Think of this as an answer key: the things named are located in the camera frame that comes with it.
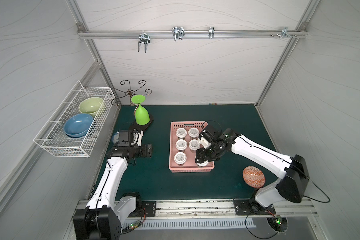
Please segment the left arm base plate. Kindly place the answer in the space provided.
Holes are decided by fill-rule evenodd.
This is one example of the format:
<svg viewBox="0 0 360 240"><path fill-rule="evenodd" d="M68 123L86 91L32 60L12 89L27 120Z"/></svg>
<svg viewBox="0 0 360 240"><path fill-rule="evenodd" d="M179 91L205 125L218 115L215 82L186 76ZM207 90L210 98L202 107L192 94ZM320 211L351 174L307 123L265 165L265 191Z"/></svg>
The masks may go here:
<svg viewBox="0 0 360 240"><path fill-rule="evenodd" d="M156 201L141 201L137 202L136 209L129 214L129 218L144 218L144 217L155 217L156 216Z"/></svg>

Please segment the green yogurt cup white lid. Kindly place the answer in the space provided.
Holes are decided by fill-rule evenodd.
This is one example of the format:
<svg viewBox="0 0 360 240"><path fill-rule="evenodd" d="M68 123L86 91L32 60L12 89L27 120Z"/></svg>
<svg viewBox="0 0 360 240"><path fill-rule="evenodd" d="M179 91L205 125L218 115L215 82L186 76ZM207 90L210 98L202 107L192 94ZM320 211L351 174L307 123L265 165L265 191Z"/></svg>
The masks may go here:
<svg viewBox="0 0 360 240"><path fill-rule="evenodd" d="M184 140L187 136L187 130L185 128L178 128L176 130L176 136L179 140Z"/></svg>

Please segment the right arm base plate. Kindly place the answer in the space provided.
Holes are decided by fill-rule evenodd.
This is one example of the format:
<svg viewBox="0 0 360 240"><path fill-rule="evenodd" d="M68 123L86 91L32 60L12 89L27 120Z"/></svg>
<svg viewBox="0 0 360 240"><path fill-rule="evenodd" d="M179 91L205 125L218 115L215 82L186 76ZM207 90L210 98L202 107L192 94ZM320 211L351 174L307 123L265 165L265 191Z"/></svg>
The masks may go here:
<svg viewBox="0 0 360 240"><path fill-rule="evenodd" d="M276 210L273 205L265 208L262 207L254 200L247 199L233 199L234 210L237 216L247 216L247 215L255 215L255 216L266 216L266 215L276 215Z"/></svg>

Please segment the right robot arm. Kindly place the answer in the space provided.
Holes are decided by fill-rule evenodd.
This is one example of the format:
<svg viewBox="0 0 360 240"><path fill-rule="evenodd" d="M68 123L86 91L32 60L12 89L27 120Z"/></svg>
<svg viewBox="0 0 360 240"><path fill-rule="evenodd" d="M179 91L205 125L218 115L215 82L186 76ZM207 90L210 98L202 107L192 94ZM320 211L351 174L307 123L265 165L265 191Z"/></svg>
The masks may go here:
<svg viewBox="0 0 360 240"><path fill-rule="evenodd" d="M277 153L232 129L222 132L210 125L201 130L198 141L202 146L196 151L197 164L218 161L226 152L232 152L261 165L278 178L255 191L249 200L251 208L264 211L284 200L295 204L302 202L309 183L307 163L302 156Z"/></svg>

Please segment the pink plastic basket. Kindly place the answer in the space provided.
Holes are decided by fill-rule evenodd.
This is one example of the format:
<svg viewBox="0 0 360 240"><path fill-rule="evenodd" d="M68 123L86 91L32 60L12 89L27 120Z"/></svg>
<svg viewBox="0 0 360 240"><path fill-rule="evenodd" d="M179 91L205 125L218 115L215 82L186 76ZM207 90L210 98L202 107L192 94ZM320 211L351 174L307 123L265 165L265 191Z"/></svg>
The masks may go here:
<svg viewBox="0 0 360 240"><path fill-rule="evenodd" d="M196 173L196 172L211 172L215 168L215 164L213 162L209 162L209 164L204 168L199 168L195 162L196 152L191 152L189 146L184 151L187 155L187 161L183 166L179 166L174 161L174 156L177 152L179 152L175 144L178 140L176 136L176 130L178 128L185 128L187 130L187 136L184 140L189 141L191 140L190 136L188 135L188 130L190 128L197 128L201 131L208 125L206 121L183 121L183 122L171 122L171 130L170 130L170 157L169 157L169 169L172 173Z"/></svg>

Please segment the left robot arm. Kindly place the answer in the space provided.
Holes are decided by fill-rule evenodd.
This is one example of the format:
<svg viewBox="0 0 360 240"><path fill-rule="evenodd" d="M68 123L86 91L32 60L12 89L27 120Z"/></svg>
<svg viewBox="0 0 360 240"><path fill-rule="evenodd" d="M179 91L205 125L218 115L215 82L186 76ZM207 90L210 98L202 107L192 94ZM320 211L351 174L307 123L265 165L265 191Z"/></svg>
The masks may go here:
<svg viewBox="0 0 360 240"><path fill-rule="evenodd" d="M139 193L124 194L118 203L115 198L128 165L136 158L150 158L152 145L142 145L141 129L118 131L113 146L107 152L102 178L86 207L73 216L78 240L118 240L121 235L139 228L146 220L145 207Z"/></svg>

